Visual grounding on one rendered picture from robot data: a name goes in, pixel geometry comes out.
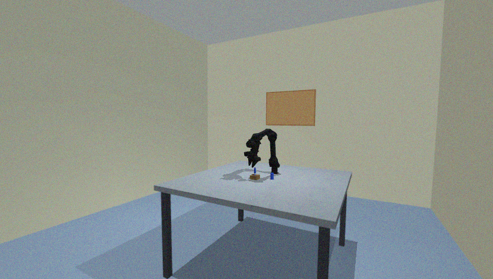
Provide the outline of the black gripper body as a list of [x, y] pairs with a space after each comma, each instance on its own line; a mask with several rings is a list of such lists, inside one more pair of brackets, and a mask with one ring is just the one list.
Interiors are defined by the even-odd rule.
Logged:
[[259, 152], [258, 149], [252, 148], [251, 151], [253, 151], [253, 156], [247, 156], [247, 157], [252, 158], [253, 160], [260, 161], [261, 158], [257, 156], [257, 154]]

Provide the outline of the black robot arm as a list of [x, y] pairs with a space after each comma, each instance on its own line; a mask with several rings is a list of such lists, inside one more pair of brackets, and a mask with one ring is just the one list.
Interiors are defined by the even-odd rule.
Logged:
[[[249, 139], [246, 142], [246, 146], [248, 148], [255, 148], [259, 149], [259, 145], [261, 144], [260, 140], [264, 136], [268, 136], [268, 140], [270, 141], [270, 159], [269, 159], [269, 166], [271, 167], [271, 172], [274, 174], [278, 174], [277, 168], [280, 167], [280, 164], [278, 162], [278, 159], [276, 157], [276, 139], [277, 139], [277, 133], [274, 132], [273, 130], [267, 128], [260, 133], [255, 133], [252, 135], [251, 139]], [[253, 156], [253, 151], [248, 151], [244, 152], [244, 156]]]

